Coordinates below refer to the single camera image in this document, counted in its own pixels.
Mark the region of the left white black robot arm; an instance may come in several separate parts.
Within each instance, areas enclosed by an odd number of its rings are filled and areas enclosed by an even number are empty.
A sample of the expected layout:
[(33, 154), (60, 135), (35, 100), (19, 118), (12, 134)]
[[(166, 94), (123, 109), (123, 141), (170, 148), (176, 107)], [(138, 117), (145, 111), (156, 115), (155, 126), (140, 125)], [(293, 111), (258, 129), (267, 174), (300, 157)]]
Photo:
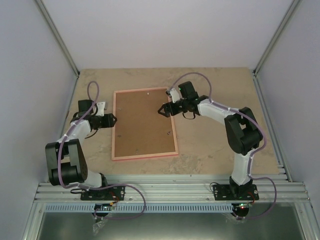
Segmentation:
[(84, 140), (93, 136), (92, 131), (115, 126), (117, 118), (112, 113), (106, 114), (106, 109), (104, 101), (79, 100), (67, 132), (45, 146), (48, 178), (53, 186), (83, 186), (92, 188), (92, 194), (99, 200), (108, 197), (110, 188), (105, 176), (88, 170), (82, 149)]

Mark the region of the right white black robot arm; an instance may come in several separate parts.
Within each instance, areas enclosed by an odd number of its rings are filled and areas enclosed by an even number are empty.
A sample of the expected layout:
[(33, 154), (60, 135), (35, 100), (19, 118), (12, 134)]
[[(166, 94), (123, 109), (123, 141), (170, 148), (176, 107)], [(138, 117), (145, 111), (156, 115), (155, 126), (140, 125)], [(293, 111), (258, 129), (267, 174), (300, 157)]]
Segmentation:
[(210, 188), (217, 201), (259, 199), (257, 186), (250, 178), (254, 151), (263, 140), (256, 119), (250, 108), (234, 109), (210, 101), (206, 95), (199, 96), (190, 81), (167, 90), (171, 99), (164, 103), (158, 113), (167, 118), (178, 114), (192, 113), (213, 119), (225, 126), (227, 142), (234, 152), (233, 171), (228, 184), (211, 183)]

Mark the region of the crumpled clear plastic wrap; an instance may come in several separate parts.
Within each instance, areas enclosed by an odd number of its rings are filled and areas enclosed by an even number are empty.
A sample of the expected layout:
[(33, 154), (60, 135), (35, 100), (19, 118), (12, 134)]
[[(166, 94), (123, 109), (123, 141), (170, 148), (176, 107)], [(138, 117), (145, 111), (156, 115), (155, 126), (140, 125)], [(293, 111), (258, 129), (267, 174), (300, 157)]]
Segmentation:
[(105, 221), (101, 219), (96, 219), (92, 226), (92, 234), (96, 236), (99, 231), (105, 226)]

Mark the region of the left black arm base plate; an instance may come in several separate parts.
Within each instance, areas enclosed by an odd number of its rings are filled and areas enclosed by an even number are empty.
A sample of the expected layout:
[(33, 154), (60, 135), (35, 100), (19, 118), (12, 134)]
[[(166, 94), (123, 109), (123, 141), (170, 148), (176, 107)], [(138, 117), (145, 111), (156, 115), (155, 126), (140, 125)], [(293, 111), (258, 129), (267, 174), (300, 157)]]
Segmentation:
[(104, 190), (85, 190), (81, 192), (82, 201), (122, 201), (125, 197), (124, 186), (114, 186)]

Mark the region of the aluminium rail bed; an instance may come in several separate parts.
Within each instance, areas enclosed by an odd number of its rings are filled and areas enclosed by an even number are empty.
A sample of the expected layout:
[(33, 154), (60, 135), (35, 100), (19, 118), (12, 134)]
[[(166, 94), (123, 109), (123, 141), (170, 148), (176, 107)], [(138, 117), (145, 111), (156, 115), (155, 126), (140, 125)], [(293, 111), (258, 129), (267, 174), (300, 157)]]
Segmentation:
[[(141, 203), (141, 191), (148, 203), (213, 203), (210, 183), (228, 184), (231, 163), (212, 158), (173, 157), (111, 161), (89, 159), (88, 168), (105, 174), (109, 184), (128, 184), (126, 203)], [(302, 182), (292, 181), (285, 167), (275, 160), (253, 167), (260, 202), (308, 202), (310, 197)]]

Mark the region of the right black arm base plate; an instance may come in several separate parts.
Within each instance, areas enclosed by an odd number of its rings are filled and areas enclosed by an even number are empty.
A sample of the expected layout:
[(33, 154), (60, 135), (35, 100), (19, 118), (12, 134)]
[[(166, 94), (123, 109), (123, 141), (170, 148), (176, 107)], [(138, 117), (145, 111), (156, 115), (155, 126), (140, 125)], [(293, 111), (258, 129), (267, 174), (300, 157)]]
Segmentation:
[(260, 199), (255, 184), (235, 188), (229, 184), (212, 184), (210, 189), (216, 201), (255, 201)]

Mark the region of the left aluminium corner post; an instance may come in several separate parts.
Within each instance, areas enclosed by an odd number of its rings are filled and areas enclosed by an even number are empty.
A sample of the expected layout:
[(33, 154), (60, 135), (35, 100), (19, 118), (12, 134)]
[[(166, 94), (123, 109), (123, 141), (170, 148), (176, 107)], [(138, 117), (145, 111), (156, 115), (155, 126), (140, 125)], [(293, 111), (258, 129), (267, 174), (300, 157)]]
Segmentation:
[(58, 28), (56, 27), (56, 24), (54, 23), (45, 3), (43, 0), (34, 0), (34, 3), (36, 4), (39, 12), (41, 13), (44, 21), (46, 22), (47, 26), (49, 27), (51, 33), (53, 34), (54, 39), (56, 40), (59, 48), (61, 49), (65, 59), (67, 60), (69, 66), (71, 67), (74, 75), (79, 78), (80, 71), (78, 70), (75, 61), (73, 60), (61, 34), (59, 33)]

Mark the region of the aluminium corner post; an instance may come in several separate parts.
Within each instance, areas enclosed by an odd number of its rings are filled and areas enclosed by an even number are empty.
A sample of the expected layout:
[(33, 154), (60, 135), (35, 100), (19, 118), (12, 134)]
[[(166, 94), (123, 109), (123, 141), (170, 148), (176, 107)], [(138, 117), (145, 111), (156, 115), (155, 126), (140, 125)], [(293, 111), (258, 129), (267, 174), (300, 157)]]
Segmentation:
[(256, 77), (261, 69), (263, 68), (265, 62), (267, 61), (268, 57), (272, 53), (273, 49), (276, 47), (277, 42), (280, 40), (282, 34), (284, 33), (287, 25), (290, 23), (292, 17), (294, 16), (295, 12), (299, 8), (299, 5), (302, 3), (302, 0), (293, 0), (289, 5), (287, 11), (285, 12), (282, 20), (280, 21), (279, 26), (277, 27), (275, 33), (273, 34), (271, 40), (269, 41), (266, 49), (264, 50), (261, 58), (259, 59), (256, 67), (252, 70), (253, 75)]
[(61, 34), (59, 33), (58, 28), (56, 27), (56, 24), (54, 23), (45, 3), (43, 0), (34, 0), (34, 3), (36, 4), (39, 12), (41, 13), (44, 21), (46, 22), (47, 26), (49, 27), (51, 33), (53, 34), (54, 39), (56, 40), (59, 48), (61, 49), (65, 59), (67, 60), (69, 66), (71, 67), (74, 75), (79, 78), (80, 71), (78, 70), (75, 61), (73, 60)]

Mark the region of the right aluminium corner post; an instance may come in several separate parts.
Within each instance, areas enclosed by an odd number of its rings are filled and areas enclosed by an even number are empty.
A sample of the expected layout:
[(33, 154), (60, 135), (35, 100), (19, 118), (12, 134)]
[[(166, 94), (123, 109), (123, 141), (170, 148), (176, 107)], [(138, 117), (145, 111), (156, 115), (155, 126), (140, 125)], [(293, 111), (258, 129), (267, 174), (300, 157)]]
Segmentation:
[(279, 26), (277, 27), (275, 33), (273, 34), (271, 40), (269, 41), (266, 49), (264, 50), (261, 58), (259, 59), (256, 67), (252, 70), (253, 75), (256, 77), (261, 69), (263, 68), (265, 62), (267, 61), (268, 57), (272, 53), (273, 49), (276, 47), (277, 42), (280, 40), (282, 34), (284, 33), (287, 25), (290, 23), (292, 17), (294, 16), (295, 12), (299, 8), (299, 5), (302, 3), (302, 0), (293, 0), (289, 5), (287, 11), (285, 12), (282, 20), (280, 21)]

